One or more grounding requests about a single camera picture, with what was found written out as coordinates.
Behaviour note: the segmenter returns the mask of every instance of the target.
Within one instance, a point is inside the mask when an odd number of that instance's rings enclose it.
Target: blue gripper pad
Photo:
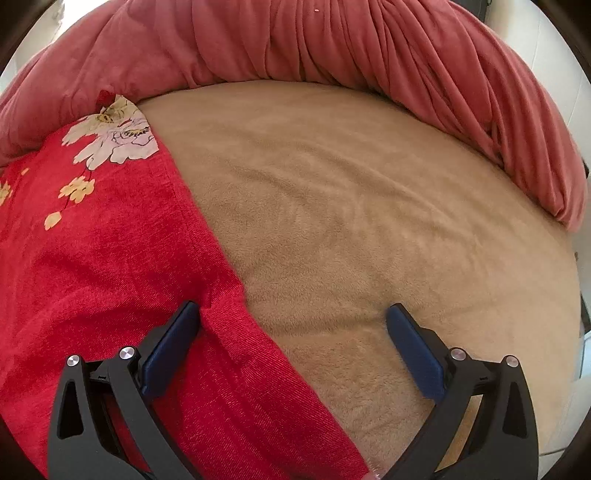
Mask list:
[[[166,392],[197,335],[199,323],[199,307],[190,301],[166,325],[165,334],[142,366],[142,395],[148,403]]]
[[[439,403],[445,396],[443,367],[417,332],[420,327],[396,305],[386,311],[386,327],[423,396]]]

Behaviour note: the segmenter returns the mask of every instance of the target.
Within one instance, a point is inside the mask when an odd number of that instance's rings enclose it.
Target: red blanket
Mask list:
[[[202,331],[156,410],[207,479],[359,480],[353,443],[248,314],[145,118],[125,99],[0,180],[0,414],[46,471],[65,359],[137,345],[185,299]]]
[[[483,152],[575,231],[583,164],[519,57],[447,0],[112,0],[38,55],[0,98],[0,168],[94,110],[219,82],[373,90]]]

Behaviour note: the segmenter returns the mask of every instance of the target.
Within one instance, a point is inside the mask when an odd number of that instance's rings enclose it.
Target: white flower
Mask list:
[[[137,110],[133,118],[119,127],[100,135],[74,157],[74,163],[86,161],[86,167],[94,170],[105,161],[122,164],[125,160],[148,158],[158,151],[158,144],[150,125]]]
[[[120,126],[139,112],[127,98],[117,95],[115,101],[100,113],[88,115],[73,125],[61,140],[62,145],[72,145],[86,135],[102,135],[113,127]]]

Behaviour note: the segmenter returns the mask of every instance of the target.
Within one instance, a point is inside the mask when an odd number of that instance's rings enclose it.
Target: flower print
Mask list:
[[[4,185],[2,185],[2,182],[0,182],[0,206],[2,206],[4,200],[6,200],[11,195],[12,190],[10,189],[8,182],[6,182]]]
[[[84,200],[86,195],[90,195],[92,192],[95,191],[95,180],[92,179],[91,181],[85,182],[85,184],[72,192],[70,195],[70,200],[74,200],[74,203],[80,203]]]
[[[62,145],[72,145],[87,135],[102,135],[113,127],[131,118],[138,108],[127,98],[118,95],[111,106],[102,108],[100,113],[88,115],[73,125],[61,141]]]
[[[47,215],[45,219],[44,226],[45,230],[49,230],[50,228],[55,227],[58,222],[61,220],[61,212],[53,212]]]
[[[59,199],[62,197],[69,197],[77,189],[82,188],[84,186],[84,184],[86,183],[85,178],[86,177],[84,175],[82,175],[81,177],[76,177],[68,185],[60,189],[60,194],[57,197]]]
[[[95,170],[105,161],[122,164],[126,160],[148,158],[158,151],[158,144],[148,121],[141,113],[99,136],[74,157],[74,163],[86,162]]]
[[[86,181],[86,177],[76,177],[68,185],[60,189],[60,194],[57,196],[59,199],[62,197],[70,197],[75,203],[80,203],[84,200],[86,195],[90,195],[95,191],[95,180]]]

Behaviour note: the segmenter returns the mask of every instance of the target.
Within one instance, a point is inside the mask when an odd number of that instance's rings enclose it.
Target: red floral blanket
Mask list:
[[[202,331],[156,410],[207,479],[350,479],[353,443],[257,326],[172,158],[123,97],[0,180],[0,414],[46,471],[65,359],[140,342],[185,299]]]

